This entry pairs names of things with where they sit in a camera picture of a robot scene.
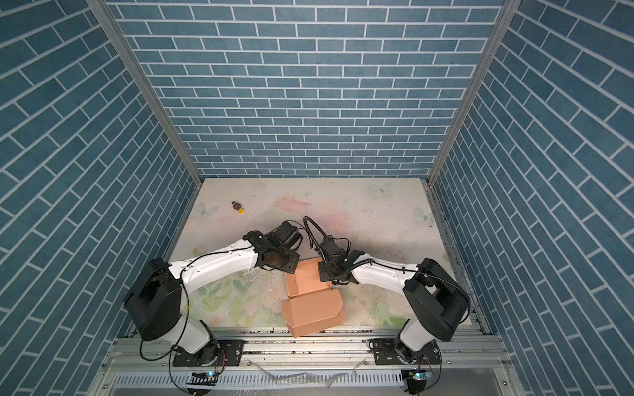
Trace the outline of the orange cardboard paper box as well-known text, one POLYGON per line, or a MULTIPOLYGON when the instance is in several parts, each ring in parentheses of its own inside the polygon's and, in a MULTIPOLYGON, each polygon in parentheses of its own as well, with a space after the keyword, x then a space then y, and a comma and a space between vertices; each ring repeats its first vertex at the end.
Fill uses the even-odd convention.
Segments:
POLYGON ((319 333, 343 323, 343 297, 332 284, 320 280, 313 258, 298 263, 294 274, 286 275, 288 300, 282 303, 282 318, 294 338, 319 333))

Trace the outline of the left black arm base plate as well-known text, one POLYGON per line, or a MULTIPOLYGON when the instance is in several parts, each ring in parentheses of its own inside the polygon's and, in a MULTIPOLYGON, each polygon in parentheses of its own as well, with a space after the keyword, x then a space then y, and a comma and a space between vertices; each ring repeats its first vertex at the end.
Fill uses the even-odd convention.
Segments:
POLYGON ((239 339, 212 340, 201 351, 191 354, 176 347, 173 365, 194 366, 239 366, 244 351, 244 341, 239 339))

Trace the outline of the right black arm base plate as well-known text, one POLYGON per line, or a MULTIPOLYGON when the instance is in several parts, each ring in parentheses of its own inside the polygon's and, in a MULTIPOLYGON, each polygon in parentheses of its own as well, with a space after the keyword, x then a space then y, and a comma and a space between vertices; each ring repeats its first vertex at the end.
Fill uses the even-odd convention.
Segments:
POLYGON ((435 340, 425 344, 419 351, 409 349, 401 340, 374 338, 368 341, 368 347, 378 366, 402 365, 439 365, 442 362, 441 351, 435 340))

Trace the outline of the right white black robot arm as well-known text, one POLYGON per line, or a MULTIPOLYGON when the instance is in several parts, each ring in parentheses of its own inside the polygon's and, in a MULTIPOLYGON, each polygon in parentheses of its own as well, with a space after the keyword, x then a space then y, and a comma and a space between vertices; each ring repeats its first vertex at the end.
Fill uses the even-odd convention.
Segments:
POLYGON ((434 339, 448 342, 468 316, 467 293, 433 259, 419 264, 389 262, 367 253, 347 251, 328 237, 314 244, 324 281, 374 285, 404 295, 415 318, 401 329, 396 343, 418 352, 434 339))

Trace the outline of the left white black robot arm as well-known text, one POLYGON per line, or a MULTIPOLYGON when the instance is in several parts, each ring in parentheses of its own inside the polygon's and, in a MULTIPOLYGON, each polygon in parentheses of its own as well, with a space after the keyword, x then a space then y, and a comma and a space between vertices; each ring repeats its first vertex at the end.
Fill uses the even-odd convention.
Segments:
POLYGON ((254 268, 292 274, 303 241, 299 228, 285 221, 264 234, 249 231, 228 247, 191 259, 145 264, 127 292, 123 305, 145 342, 163 340, 176 351, 211 362, 220 348, 208 325, 191 315, 190 297, 202 287, 236 272, 254 268))

